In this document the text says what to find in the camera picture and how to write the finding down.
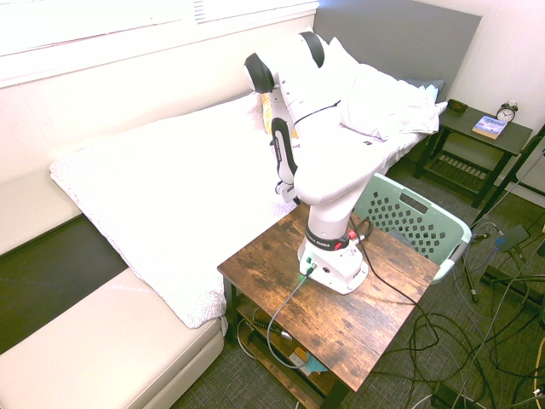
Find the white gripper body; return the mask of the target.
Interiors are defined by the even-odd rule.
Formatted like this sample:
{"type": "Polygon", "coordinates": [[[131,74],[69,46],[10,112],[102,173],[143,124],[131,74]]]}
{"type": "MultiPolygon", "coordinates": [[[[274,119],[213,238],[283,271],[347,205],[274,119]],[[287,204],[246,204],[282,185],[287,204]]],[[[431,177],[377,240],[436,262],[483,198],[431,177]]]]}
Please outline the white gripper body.
{"type": "Polygon", "coordinates": [[[296,199],[296,192],[293,184],[280,181],[275,187],[275,192],[282,197],[285,203],[289,203],[296,199]]]}

